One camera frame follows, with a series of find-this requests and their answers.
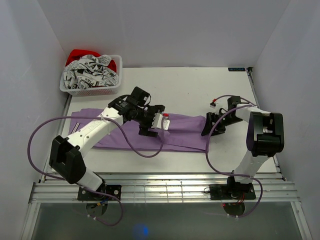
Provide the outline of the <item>purple trousers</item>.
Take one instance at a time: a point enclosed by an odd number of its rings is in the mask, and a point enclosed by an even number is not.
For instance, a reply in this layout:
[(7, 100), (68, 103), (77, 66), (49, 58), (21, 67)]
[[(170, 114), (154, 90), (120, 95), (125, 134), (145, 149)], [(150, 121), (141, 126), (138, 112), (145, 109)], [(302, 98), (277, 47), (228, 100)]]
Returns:
[[(191, 153), (203, 153), (205, 151), (207, 138), (201, 135), (206, 123), (205, 117), (170, 113), (169, 120), (168, 130), (164, 132), (163, 151)], [(160, 136), (147, 137), (139, 135), (139, 124), (137, 122), (128, 121), (122, 128), (136, 150), (157, 151), (160, 148)], [(110, 135), (102, 138), (95, 147), (109, 150), (131, 149), (118, 127)]]

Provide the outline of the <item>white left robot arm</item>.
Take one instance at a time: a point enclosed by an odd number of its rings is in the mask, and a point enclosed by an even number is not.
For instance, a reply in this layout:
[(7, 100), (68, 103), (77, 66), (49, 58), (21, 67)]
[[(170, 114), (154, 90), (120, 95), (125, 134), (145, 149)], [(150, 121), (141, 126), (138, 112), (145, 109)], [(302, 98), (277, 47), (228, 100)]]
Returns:
[(149, 105), (150, 94), (135, 87), (131, 94), (117, 97), (88, 124), (67, 137), (57, 136), (52, 141), (49, 165), (69, 184), (88, 189), (100, 200), (106, 195), (104, 180), (86, 167), (84, 157), (102, 138), (128, 121), (138, 123), (140, 136), (160, 136), (163, 141), (170, 120), (164, 105)]

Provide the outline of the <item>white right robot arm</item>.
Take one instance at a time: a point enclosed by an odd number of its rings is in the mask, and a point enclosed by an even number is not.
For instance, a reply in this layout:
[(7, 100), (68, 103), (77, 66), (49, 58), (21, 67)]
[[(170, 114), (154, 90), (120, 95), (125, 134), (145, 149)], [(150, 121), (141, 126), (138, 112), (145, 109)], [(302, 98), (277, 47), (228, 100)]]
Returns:
[(211, 184), (208, 193), (211, 200), (254, 200), (253, 181), (261, 166), (285, 146), (283, 115), (260, 109), (256, 104), (237, 95), (227, 95), (227, 109), (213, 99), (213, 112), (206, 114), (201, 132), (208, 138), (224, 134), (230, 125), (247, 123), (246, 153), (240, 164), (226, 173), (225, 184)]

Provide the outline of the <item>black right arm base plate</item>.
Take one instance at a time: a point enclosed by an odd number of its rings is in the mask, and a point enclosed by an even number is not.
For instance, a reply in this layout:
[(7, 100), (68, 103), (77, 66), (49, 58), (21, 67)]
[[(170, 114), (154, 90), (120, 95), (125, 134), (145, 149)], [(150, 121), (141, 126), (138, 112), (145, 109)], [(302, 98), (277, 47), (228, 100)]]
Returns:
[(211, 184), (209, 186), (211, 200), (255, 200), (256, 194), (253, 185), (241, 184), (229, 186), (227, 184)]

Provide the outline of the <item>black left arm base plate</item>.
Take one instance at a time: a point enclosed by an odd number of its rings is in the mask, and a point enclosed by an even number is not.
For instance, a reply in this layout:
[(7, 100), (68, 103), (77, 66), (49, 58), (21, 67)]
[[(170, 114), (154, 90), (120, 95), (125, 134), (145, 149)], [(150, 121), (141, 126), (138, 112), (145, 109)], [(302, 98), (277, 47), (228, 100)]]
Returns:
[[(108, 185), (108, 184), (102, 184), (96, 192), (104, 193), (111, 195), (113, 197), (118, 198), (119, 200), (121, 199), (121, 192), (122, 192), (122, 186), (121, 185)], [(93, 193), (90, 190), (87, 190), (83, 187), (79, 187), (78, 193), (77, 193), (77, 198), (78, 201), (104, 201), (104, 200), (110, 200), (114, 201), (115, 199), (112, 197), (108, 197), (105, 195)]]

